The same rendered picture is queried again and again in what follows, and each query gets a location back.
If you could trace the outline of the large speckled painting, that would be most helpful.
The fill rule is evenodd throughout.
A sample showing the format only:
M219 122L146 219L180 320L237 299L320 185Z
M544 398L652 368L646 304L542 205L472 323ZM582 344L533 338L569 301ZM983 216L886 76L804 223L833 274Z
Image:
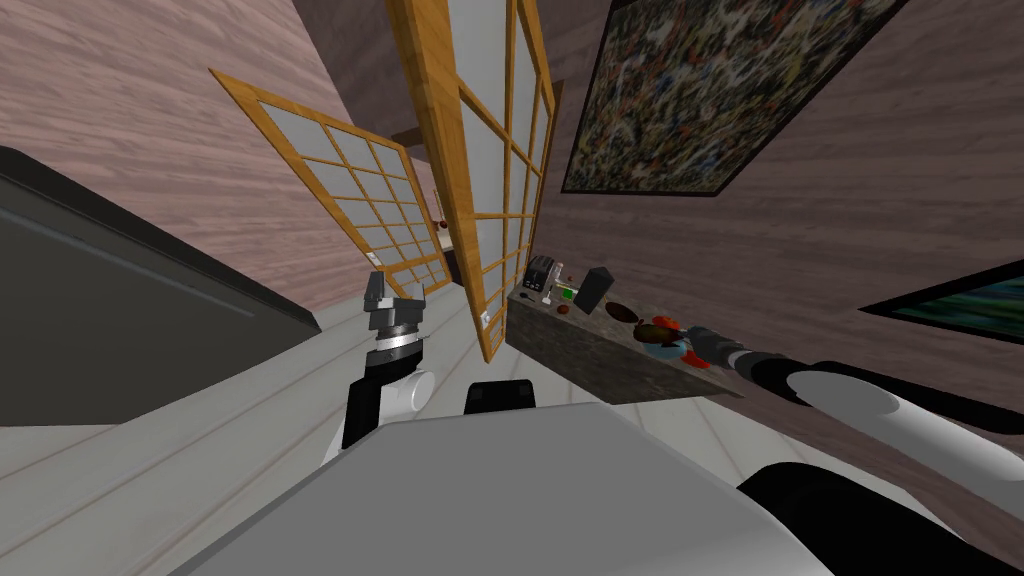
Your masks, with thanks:
M719 195L908 0L612 0L562 191Z

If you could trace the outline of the grey stone table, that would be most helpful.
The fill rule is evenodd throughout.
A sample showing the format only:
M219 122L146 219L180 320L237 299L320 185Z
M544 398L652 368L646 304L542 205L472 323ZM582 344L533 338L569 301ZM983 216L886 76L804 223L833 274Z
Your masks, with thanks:
M689 397L740 398L731 378L716 367L698 369L678 357L656 358L633 338L635 322L613 319L600 304L586 314L553 296L549 305L527 288L507 300L506 342L544 367L609 404Z

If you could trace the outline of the blue green framed picture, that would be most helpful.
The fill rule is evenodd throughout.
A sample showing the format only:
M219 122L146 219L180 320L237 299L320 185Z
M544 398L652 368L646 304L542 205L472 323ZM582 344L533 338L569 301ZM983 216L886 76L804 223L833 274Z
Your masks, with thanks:
M1024 259L863 306L860 311L1024 345Z

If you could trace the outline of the black box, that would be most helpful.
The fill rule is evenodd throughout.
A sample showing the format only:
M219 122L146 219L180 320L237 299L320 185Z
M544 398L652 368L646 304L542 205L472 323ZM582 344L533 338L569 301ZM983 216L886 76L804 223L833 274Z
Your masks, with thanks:
M591 314L601 303L614 283L606 268L592 268L581 283L573 304L585 314Z

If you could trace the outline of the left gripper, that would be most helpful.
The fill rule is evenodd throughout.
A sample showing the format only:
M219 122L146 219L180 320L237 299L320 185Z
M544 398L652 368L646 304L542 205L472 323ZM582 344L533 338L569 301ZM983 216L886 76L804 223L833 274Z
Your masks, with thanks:
M362 310L369 314L369 330L418 325L426 307L424 286L420 282L410 285L411 299L386 297L385 273L374 271L367 282Z

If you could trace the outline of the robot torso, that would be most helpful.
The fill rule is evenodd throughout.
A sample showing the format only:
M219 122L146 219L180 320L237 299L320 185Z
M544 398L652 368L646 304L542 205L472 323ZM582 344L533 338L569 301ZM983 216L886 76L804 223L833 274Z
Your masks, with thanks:
M170 576L833 576L599 403L377 428Z

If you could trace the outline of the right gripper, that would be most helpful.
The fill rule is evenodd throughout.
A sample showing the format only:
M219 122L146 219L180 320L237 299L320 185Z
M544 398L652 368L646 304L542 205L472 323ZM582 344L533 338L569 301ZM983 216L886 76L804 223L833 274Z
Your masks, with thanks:
M700 360L718 360L722 336L702 326L693 326L686 331L686 337L695 356Z

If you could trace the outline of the dark grey cabinet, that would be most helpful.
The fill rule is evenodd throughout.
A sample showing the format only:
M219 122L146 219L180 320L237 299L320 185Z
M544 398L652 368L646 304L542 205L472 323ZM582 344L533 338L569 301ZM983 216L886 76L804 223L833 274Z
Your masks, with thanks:
M0 146L0 427L122 424L319 332L306 308Z

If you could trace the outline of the wooden door with glass panes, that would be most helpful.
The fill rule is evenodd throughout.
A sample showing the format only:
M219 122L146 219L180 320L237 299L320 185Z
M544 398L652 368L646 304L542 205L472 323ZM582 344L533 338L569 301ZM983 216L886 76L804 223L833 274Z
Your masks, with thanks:
M530 258L556 119L537 0L385 0L484 361Z
M398 295L451 283L403 147L223 72L212 75Z

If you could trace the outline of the black toaster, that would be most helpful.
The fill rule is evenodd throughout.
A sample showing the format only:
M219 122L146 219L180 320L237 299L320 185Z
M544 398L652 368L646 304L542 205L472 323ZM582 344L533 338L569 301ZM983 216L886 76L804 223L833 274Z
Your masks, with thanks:
M542 292L554 268L553 258L544 255L531 256L523 275L522 286L538 293Z

